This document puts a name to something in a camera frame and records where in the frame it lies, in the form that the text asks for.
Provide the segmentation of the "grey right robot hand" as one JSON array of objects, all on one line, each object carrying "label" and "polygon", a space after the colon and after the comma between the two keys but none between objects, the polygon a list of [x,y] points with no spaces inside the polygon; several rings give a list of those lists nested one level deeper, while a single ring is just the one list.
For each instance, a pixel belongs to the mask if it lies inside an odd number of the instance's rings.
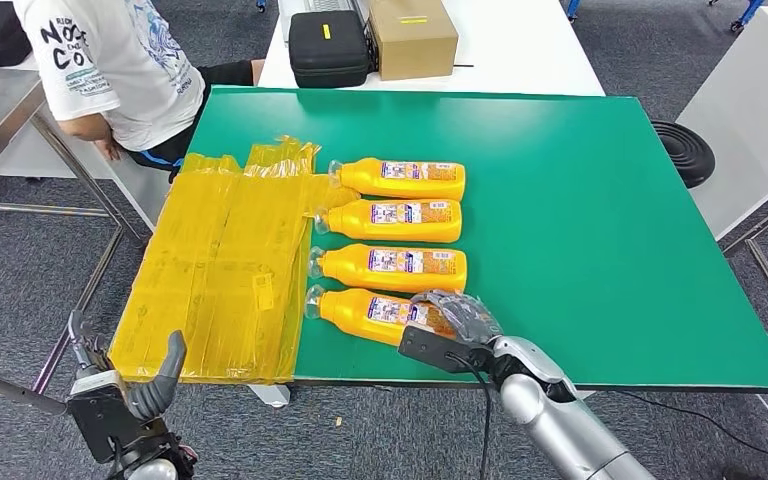
[{"label": "grey right robot hand", "polygon": [[471,295],[433,289],[413,295],[410,301],[413,304],[428,303],[434,306],[459,340],[489,344],[503,335],[497,319],[478,298]]}]

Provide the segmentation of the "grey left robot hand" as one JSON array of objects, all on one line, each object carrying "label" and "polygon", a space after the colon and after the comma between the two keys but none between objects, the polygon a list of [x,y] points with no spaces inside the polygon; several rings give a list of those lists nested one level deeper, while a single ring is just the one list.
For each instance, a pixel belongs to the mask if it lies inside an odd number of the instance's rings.
[{"label": "grey left robot hand", "polygon": [[109,397],[141,421],[162,416],[172,404],[187,354],[181,331],[169,335],[166,356],[155,376],[148,382],[134,384],[124,381],[98,340],[85,333],[81,311],[70,313],[67,332],[78,361],[76,380],[67,396],[69,404]]}]

